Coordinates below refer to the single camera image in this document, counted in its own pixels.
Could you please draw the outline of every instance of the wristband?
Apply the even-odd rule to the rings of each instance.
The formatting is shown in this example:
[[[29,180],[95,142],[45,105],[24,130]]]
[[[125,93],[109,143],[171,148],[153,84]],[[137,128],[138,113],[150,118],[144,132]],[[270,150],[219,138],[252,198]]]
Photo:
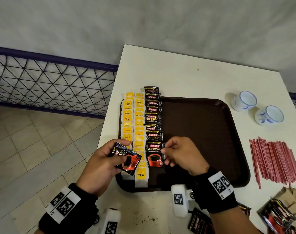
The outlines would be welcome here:
[[[45,207],[38,228],[45,234],[84,234],[98,217],[97,199],[72,183]]]
[[[200,209],[218,213],[238,206],[234,188],[223,173],[213,167],[207,173],[194,177],[193,192]]]

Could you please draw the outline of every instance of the left hand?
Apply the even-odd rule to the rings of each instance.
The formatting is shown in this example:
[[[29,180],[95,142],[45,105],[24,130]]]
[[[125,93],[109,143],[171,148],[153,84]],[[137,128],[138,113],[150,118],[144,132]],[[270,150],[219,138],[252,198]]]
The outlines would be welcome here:
[[[128,140],[112,139],[97,149],[76,182],[79,188],[98,197],[106,191],[111,179],[122,171],[115,166],[126,160],[125,156],[107,157],[116,142],[124,146],[130,145]]]

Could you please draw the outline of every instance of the white device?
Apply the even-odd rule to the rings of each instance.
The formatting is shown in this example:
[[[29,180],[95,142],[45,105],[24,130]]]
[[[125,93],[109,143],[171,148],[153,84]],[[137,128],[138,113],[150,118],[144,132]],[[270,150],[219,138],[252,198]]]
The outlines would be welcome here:
[[[195,198],[193,191],[187,190],[185,185],[173,185],[171,191],[174,215],[186,217],[189,209],[188,201]]]
[[[100,227],[97,234],[117,234],[121,212],[114,208],[105,209],[100,218]]]

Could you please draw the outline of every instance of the hand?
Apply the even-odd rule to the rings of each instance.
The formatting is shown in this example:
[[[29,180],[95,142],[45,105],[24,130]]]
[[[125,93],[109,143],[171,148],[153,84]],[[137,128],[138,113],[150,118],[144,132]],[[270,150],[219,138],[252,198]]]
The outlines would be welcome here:
[[[79,188],[98,197],[106,191],[111,179],[122,171],[115,166],[126,160],[125,156],[107,157],[116,142],[124,146],[130,145],[130,141],[126,139],[112,139],[97,149],[76,182]]]
[[[178,164],[192,176],[206,173],[210,167],[196,145],[188,137],[172,137],[166,142],[161,153],[165,155],[166,165],[173,167]]]

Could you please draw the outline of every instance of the white table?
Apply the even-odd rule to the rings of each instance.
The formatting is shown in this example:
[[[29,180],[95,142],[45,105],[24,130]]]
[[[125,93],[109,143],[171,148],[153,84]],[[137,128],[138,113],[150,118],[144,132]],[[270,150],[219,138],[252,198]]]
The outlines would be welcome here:
[[[252,208],[250,220],[262,232],[266,226],[256,211],[274,196],[282,184],[261,178],[262,190],[254,176],[249,139],[260,136],[268,141],[285,141],[296,158],[296,110],[278,72],[214,60],[125,45],[116,75],[98,147],[118,138],[120,103],[123,93],[137,92],[146,85],[159,86],[162,96],[217,98],[226,102],[232,113],[251,172],[247,186],[235,188],[237,201]],[[253,120],[252,112],[236,112],[229,103],[231,93],[253,92],[258,107],[278,106],[284,122],[263,127]],[[113,179],[97,202],[100,210],[108,207],[122,211],[119,233],[190,233],[190,219],[173,215],[171,192],[124,192]],[[191,208],[197,206],[189,202]]]

